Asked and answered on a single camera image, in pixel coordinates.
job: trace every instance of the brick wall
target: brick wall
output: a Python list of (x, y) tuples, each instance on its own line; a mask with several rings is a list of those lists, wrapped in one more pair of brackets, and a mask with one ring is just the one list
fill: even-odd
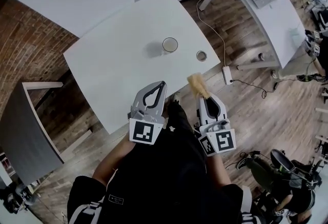
[[(56, 81), (78, 37), (17, 0), (0, 0), (0, 116), (17, 81)], [(34, 104), (44, 91), (31, 93)]]

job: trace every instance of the floor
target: floor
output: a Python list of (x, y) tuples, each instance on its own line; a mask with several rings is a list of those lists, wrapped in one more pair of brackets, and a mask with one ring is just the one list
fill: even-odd
[[(222, 41), (207, 26), (197, 18), (196, 3), (198, 0), (187, 0), (182, 5), (197, 22), (215, 52), (223, 62)], [(307, 14), (300, 11), (304, 26), (313, 29), (313, 24)], [(201, 13), (201, 17), (223, 37), (226, 45), (226, 63), (232, 69), (232, 77), (247, 83), (264, 87), (271, 91), (275, 80), (270, 76), (269, 69), (255, 69), (238, 71), (235, 66), (249, 60), (257, 60), (260, 52), (270, 51), (263, 35), (255, 21), (248, 13), (240, 0), (213, 0)], [(291, 159), (307, 163), (313, 155), (316, 141), (313, 134), (316, 128), (317, 114), (314, 112), (316, 104), (320, 101), (319, 92), (321, 85), (316, 82), (301, 83), (293, 81), (281, 82), (274, 93), (268, 93), (262, 99), (260, 89), (234, 82), (225, 86), (221, 73), (222, 63), (209, 70), (205, 75), (209, 90), (216, 94), (226, 105), (228, 117), (236, 132), (237, 150), (223, 155), (226, 166), (239, 160), (241, 152), (260, 150), (268, 156), (273, 148), (284, 149)], [(79, 175), (91, 176), (98, 163), (108, 154), (127, 132), (125, 125), (115, 133), (109, 135), (88, 107), (83, 95), (75, 84), (74, 78), (68, 74), (65, 77), (67, 86), (64, 93), (60, 90), (52, 92), (50, 99), (38, 107), (38, 114), (43, 122), (50, 122), (51, 115), (57, 117), (57, 123), (48, 126), (50, 135), (57, 139), (57, 145), (70, 141), (70, 135), (75, 137), (81, 134), (79, 127), (93, 129), (93, 134), (88, 137), (71, 155), (61, 168), (55, 170), (38, 189), (37, 203), (32, 207), (33, 212), (44, 223), (63, 223), (70, 189), (75, 177)], [(182, 106), (188, 119), (193, 124), (197, 121), (196, 103), (189, 87), (184, 87), (182, 93)], [(66, 101), (66, 113), (71, 118), (74, 131), (65, 131), (61, 127), (60, 112), (57, 111), (63, 95), (70, 97)], [(248, 185), (252, 189), (256, 183), (247, 169), (237, 171), (234, 165), (228, 167), (232, 182), (238, 185)]]

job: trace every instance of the gray panel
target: gray panel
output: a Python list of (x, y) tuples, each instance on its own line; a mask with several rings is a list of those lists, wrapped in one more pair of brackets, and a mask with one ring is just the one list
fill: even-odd
[(41, 130), (21, 82), (11, 93), (0, 120), (0, 145), (26, 185), (64, 163)]

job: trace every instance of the white desk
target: white desk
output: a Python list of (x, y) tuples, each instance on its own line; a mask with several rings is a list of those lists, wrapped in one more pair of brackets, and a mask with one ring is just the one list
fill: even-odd
[[(178, 49), (160, 55), (167, 37), (178, 41)], [(208, 56), (204, 62), (196, 58), (199, 50)], [(64, 56), (108, 133), (128, 122), (127, 113), (143, 87), (164, 80), (169, 96), (188, 83), (189, 75), (220, 63), (178, 0), (140, 0), (96, 26)]]
[[(204, 10), (211, 0), (204, 0)], [(239, 70), (261, 67), (284, 68), (305, 39), (304, 26), (290, 0), (275, 0), (258, 9), (252, 0), (241, 0), (260, 27), (274, 52), (274, 60), (238, 66)]]

